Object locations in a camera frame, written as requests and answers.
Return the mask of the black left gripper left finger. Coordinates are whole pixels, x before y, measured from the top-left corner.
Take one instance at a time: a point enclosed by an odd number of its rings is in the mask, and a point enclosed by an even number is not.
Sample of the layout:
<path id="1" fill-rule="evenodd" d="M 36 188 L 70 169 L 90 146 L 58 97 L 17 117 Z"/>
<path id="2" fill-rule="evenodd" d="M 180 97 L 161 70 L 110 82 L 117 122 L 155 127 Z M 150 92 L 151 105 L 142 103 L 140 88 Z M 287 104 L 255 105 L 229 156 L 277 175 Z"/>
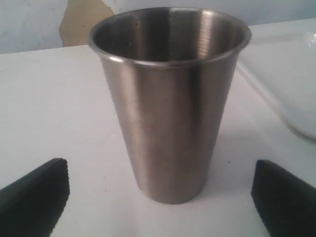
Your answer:
<path id="1" fill-rule="evenodd" d="M 48 237 L 70 195 L 67 160 L 53 158 L 0 191 L 2 237 Z"/>

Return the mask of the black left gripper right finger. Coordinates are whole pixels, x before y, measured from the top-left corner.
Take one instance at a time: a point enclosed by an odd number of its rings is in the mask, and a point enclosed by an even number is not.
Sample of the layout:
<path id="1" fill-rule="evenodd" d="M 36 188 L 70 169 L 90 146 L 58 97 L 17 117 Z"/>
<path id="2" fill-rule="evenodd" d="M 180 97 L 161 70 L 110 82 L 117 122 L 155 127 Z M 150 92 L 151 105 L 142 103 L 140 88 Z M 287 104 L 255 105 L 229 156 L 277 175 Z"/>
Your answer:
<path id="1" fill-rule="evenodd" d="M 316 189 L 286 169 L 258 160 L 251 196 L 270 236 L 316 235 Z"/>

